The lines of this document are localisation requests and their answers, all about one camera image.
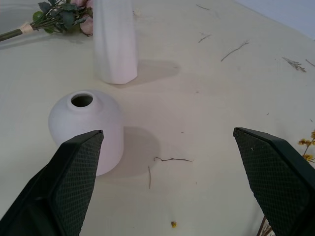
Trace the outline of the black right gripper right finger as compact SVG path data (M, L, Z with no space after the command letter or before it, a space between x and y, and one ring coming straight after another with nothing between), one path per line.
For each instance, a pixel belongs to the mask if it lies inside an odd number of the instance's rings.
M277 236L315 234L315 170L286 140L236 127L250 188Z

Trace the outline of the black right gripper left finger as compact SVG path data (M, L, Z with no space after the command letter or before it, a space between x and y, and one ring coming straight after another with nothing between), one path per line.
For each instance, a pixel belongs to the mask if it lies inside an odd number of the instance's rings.
M61 144L0 220L2 236L78 236L95 186L104 135L94 130Z

